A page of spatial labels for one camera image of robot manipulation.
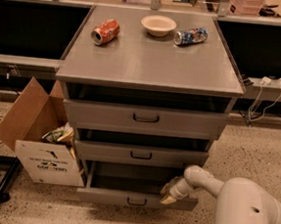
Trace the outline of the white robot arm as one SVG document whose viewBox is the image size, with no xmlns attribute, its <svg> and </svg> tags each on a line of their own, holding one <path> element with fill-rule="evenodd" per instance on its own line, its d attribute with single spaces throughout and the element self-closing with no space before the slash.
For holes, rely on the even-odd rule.
<svg viewBox="0 0 281 224">
<path fill-rule="evenodd" d="M 221 181 L 195 164 L 164 184 L 162 203 L 183 200 L 199 188 L 216 199 L 214 224 L 281 224 L 281 202 L 260 185 L 239 177 Z"/>
</svg>

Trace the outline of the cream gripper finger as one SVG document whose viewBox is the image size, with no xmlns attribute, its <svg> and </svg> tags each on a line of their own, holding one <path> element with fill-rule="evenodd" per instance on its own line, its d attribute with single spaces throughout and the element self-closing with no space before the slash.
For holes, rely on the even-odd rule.
<svg viewBox="0 0 281 224">
<path fill-rule="evenodd" d="M 179 196 L 180 192 L 177 187 L 178 182 L 181 181 L 181 176 L 177 176 L 172 178 L 169 182 L 165 183 L 160 193 L 162 195 L 171 195 L 171 196 Z"/>
<path fill-rule="evenodd" d="M 162 204 L 172 204 L 177 202 L 177 199 L 172 197 L 170 194 L 165 194 L 164 197 L 161 199 Z"/>
</svg>

